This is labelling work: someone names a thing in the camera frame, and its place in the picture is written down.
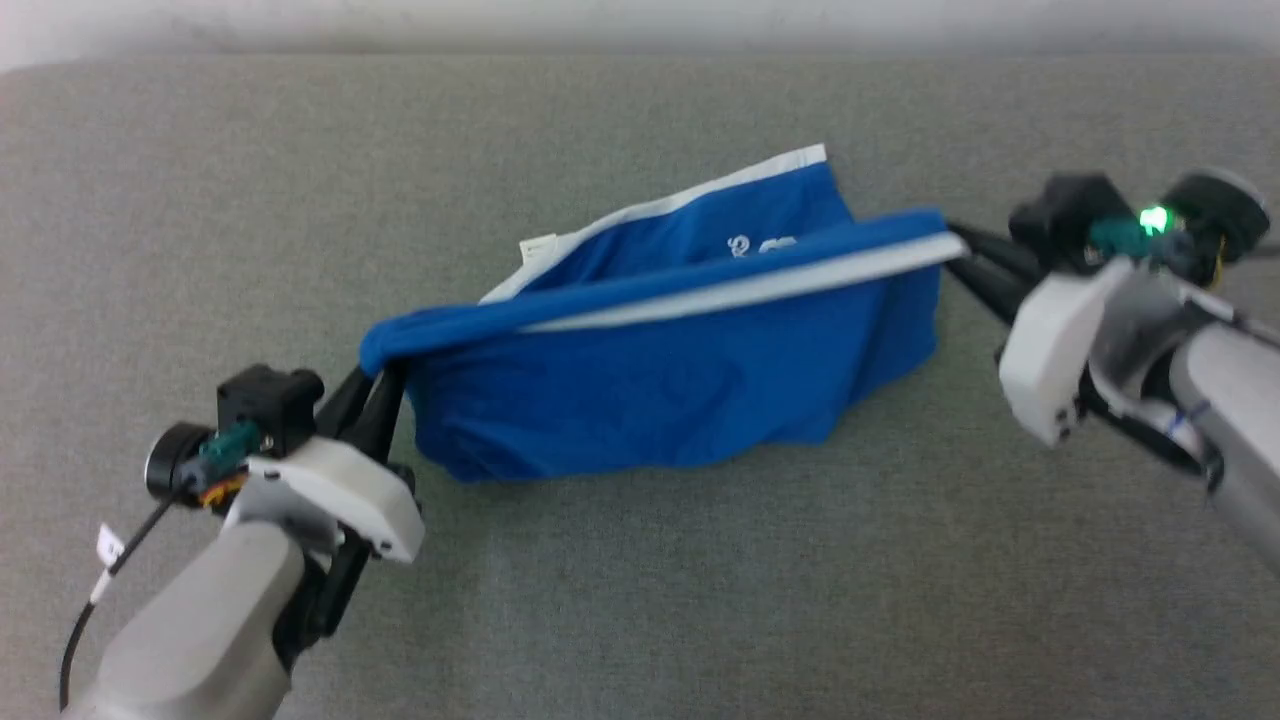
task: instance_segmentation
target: white wall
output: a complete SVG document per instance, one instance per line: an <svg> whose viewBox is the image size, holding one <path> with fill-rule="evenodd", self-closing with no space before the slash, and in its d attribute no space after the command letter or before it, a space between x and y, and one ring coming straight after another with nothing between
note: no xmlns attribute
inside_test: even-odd
<svg viewBox="0 0 1280 720"><path fill-rule="evenodd" d="M1280 0L0 0L0 69L142 51L460 49L1276 51Z"/></svg>

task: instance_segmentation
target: blue towel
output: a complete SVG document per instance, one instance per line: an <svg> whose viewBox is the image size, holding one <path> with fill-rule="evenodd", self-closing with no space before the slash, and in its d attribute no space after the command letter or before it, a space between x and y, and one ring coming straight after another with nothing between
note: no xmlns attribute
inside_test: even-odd
<svg viewBox="0 0 1280 720"><path fill-rule="evenodd" d="M855 224L813 146L522 249L480 305L361 346L370 375L410 359L417 446L462 482L820 442L932 354L963 242L936 211Z"/></svg>

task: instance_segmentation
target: gray fabric surface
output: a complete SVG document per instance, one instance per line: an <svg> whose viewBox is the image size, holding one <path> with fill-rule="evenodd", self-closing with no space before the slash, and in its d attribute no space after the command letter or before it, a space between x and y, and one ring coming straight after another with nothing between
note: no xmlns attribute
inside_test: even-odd
<svg viewBox="0 0 1280 720"><path fill-rule="evenodd" d="M1133 197L1233 168L1280 197L1280 63L1212 58L152 59L0 77L0 715L47 716L93 536L252 361L335 382L375 320L471 301L516 242L824 141L855 213L1000 227L1053 169ZM1280 314L1280 264L1226 295ZM282 717L1256 717L1280 583L1101 427L1019 432L951 282L931 364L820 447L454 486L365 575ZM410 413L404 413L408 419ZM215 532L174 515L110 635Z"/></svg>

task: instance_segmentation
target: green light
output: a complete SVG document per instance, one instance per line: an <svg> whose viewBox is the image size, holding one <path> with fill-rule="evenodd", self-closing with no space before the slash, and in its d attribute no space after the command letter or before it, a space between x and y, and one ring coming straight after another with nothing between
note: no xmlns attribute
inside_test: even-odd
<svg viewBox="0 0 1280 720"><path fill-rule="evenodd" d="M1138 224L1147 231L1148 236L1167 231L1172 223L1174 215L1160 205L1147 208L1138 214Z"/></svg>

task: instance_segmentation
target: blue cloth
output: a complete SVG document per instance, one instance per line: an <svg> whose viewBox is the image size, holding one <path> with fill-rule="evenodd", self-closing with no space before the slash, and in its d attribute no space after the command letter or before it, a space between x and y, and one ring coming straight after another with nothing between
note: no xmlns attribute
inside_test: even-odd
<svg viewBox="0 0 1280 720"><path fill-rule="evenodd" d="M812 164L605 228L509 300L380 323L361 364L372 375L408 359L417 446L462 482L820 442L851 402L932 354L938 268L710 310L689 293L767 286L945 229L933 211L855 224L826 163ZM689 309L531 329L672 297Z"/></svg>

